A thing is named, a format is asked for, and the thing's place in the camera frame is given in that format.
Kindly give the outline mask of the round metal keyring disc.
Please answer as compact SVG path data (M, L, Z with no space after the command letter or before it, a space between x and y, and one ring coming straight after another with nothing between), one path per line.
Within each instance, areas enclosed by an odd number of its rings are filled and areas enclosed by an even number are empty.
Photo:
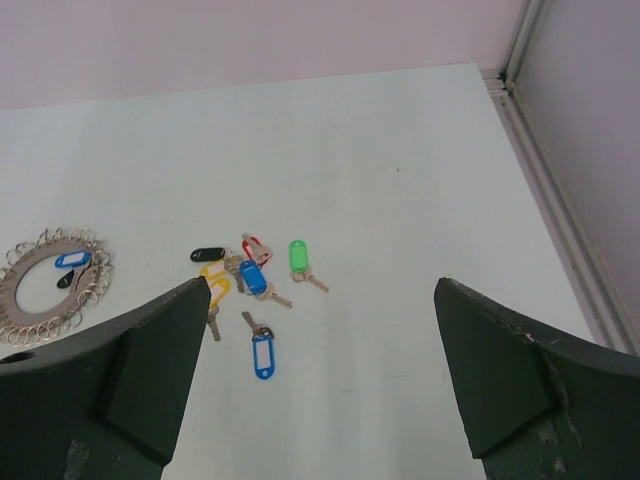
M63 253L88 249L91 261L75 291L59 290L57 281L71 268L57 269ZM84 312L107 293L113 265L108 243L87 228L47 229L1 258L1 342L30 347L53 340L79 326Z

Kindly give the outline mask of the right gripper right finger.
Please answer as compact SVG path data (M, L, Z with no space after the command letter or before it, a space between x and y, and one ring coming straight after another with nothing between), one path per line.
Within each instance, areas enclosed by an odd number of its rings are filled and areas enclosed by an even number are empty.
M636 479L639 359L451 278L434 304L473 458L489 479Z

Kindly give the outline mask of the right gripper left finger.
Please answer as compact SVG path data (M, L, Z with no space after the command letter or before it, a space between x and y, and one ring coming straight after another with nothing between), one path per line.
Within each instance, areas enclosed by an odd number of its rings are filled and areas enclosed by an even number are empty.
M210 291L191 279L1 360L4 479L158 479L172 461Z

